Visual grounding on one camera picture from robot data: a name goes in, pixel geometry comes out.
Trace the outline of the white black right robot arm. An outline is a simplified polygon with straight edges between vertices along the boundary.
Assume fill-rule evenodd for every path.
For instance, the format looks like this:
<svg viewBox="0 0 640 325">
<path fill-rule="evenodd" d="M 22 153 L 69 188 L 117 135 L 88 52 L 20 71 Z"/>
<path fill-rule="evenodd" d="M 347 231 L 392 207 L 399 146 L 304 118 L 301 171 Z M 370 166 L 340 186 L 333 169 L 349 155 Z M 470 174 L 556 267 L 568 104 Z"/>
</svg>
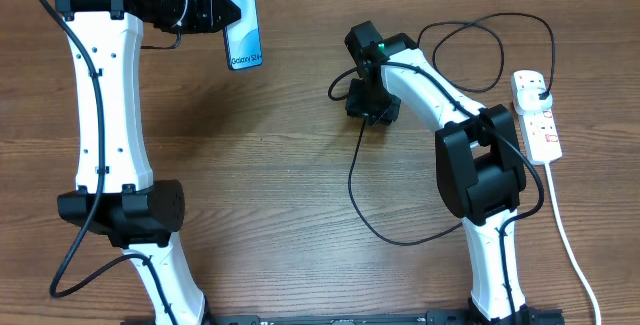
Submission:
<svg viewBox="0 0 640 325">
<path fill-rule="evenodd" d="M 344 40 L 357 73 L 343 95 L 348 116 L 389 125 L 408 106 L 435 137 L 436 181 L 449 212 L 464 228 L 473 285 L 468 322 L 529 324 L 517 275 L 514 232 L 526 176 L 509 110 L 486 107 L 451 85 L 404 33 L 384 38 L 370 21 Z"/>
</svg>

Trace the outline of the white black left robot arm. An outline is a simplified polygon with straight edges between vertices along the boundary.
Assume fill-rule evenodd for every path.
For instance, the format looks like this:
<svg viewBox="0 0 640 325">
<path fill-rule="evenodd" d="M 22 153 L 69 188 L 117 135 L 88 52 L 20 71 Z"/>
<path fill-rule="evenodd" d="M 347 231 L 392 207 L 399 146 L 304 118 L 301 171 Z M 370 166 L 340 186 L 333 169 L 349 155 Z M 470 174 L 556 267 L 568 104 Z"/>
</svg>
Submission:
<svg viewBox="0 0 640 325">
<path fill-rule="evenodd" d="M 154 323 L 213 323 L 181 244 L 183 187 L 156 179 L 147 156 L 139 64 L 146 24 L 176 37 L 215 33 L 239 20 L 240 8 L 232 0 L 53 0 L 46 8 L 70 44 L 79 112 L 75 187 L 58 197 L 60 217 L 121 250 Z"/>
</svg>

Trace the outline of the blue smartphone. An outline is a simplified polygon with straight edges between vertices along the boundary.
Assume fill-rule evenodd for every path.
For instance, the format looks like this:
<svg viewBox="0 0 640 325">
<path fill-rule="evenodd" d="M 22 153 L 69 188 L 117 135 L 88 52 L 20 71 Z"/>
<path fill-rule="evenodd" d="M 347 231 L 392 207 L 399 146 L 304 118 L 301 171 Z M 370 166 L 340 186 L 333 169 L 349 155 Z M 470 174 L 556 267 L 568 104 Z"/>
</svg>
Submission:
<svg viewBox="0 0 640 325">
<path fill-rule="evenodd" d="M 231 0 L 240 9 L 240 19 L 224 29 L 228 67 L 233 71 L 263 63 L 256 0 Z"/>
</svg>

